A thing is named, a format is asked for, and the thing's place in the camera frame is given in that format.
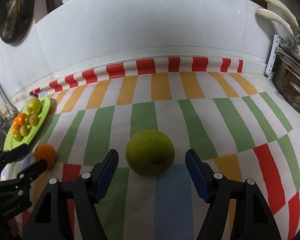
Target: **white tile wall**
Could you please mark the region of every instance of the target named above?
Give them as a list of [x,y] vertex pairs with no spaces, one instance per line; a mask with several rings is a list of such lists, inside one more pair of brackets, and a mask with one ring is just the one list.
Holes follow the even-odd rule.
[[11,46],[0,39],[0,83],[8,97],[45,76],[52,78],[33,21],[18,45]]
[[246,33],[242,53],[245,58],[254,59],[254,56],[257,56],[268,59],[276,30],[272,21],[256,14],[258,8],[261,6],[247,0]]
[[[281,1],[300,18],[294,0]],[[287,34],[257,8],[249,0],[72,0],[43,18],[45,2],[36,0],[38,23],[24,41],[0,39],[0,81],[18,99],[89,66],[170,55],[242,58],[244,71],[262,74],[273,35]]]
[[246,0],[72,0],[36,26],[56,72],[105,55],[130,58],[138,49],[242,52],[245,10]]

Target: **cream handle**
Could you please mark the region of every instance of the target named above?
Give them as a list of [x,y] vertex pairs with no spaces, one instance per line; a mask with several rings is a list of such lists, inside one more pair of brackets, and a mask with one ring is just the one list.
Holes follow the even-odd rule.
[[293,31],[292,31],[290,25],[284,19],[282,19],[279,15],[275,14],[272,11],[269,11],[267,9],[262,9],[262,8],[257,9],[257,14],[266,19],[280,23],[288,31],[288,33],[291,36],[293,36]]
[[296,17],[292,14],[292,12],[288,9],[288,7],[285,6],[282,2],[280,2],[279,0],[265,0],[265,1],[279,7],[289,17],[292,24],[295,27],[299,28],[299,24],[297,22]]

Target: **green apple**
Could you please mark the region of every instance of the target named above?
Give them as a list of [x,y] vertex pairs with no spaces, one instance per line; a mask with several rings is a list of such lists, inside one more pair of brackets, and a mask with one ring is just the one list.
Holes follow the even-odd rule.
[[26,125],[30,125],[30,117],[31,117],[31,114],[27,114],[27,115],[25,116],[25,124],[26,124]]
[[32,126],[37,126],[38,123],[39,123],[39,117],[36,114],[33,114],[33,115],[30,116],[30,120],[29,121],[30,121],[30,124]]
[[20,127],[20,134],[22,136],[27,136],[28,135],[28,127],[25,124]]
[[126,147],[130,168],[140,175],[158,175],[171,167],[174,147],[164,133],[142,130],[131,137]]
[[41,102],[38,98],[31,98],[27,103],[27,111],[29,114],[39,114],[41,110]]
[[20,142],[23,139],[23,136],[20,134],[20,130],[17,130],[14,133],[13,137],[17,142]]

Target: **green plate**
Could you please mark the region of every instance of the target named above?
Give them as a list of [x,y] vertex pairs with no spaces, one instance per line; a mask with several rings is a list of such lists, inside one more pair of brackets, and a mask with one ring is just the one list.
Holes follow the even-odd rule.
[[[9,132],[7,134],[6,140],[4,141],[4,146],[3,146],[4,151],[5,150],[11,151],[12,149],[18,147],[19,145],[21,145],[23,143],[26,143],[27,145],[29,145],[31,143],[34,136],[37,134],[38,130],[40,129],[42,123],[46,119],[46,117],[48,115],[48,112],[49,112],[49,108],[50,108],[50,98],[41,97],[41,98],[39,98],[39,100],[41,101],[41,111],[38,114],[38,116],[39,116],[38,125],[37,126],[27,125],[27,127],[29,129],[29,133],[20,142],[17,142],[13,138],[13,133],[12,133],[12,127],[13,126],[11,126],[10,129],[9,129]],[[21,112],[29,114],[26,107]]]

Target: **kitchen counter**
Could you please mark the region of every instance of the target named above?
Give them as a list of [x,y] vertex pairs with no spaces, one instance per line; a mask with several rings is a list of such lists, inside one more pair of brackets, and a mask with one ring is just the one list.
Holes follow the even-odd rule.
[[[50,178],[75,179],[114,148],[119,165],[97,205],[108,239],[194,239],[208,205],[184,164],[185,152],[193,148],[215,172],[240,181],[253,178],[282,239],[291,239],[300,229],[300,114],[265,77],[238,73],[240,64],[219,66],[224,72],[212,66],[207,58],[137,60],[113,65],[98,82],[97,76],[83,75],[84,83],[55,87],[48,95],[50,115],[34,144],[52,145],[57,162],[32,184],[32,203]],[[161,176],[139,176],[125,159],[130,137],[144,129],[165,133],[175,147],[173,166]],[[33,161],[29,155],[11,164],[5,178]],[[224,239],[229,239],[234,205]],[[19,224],[26,223],[32,208],[17,217]],[[73,201],[69,210],[77,240]]]

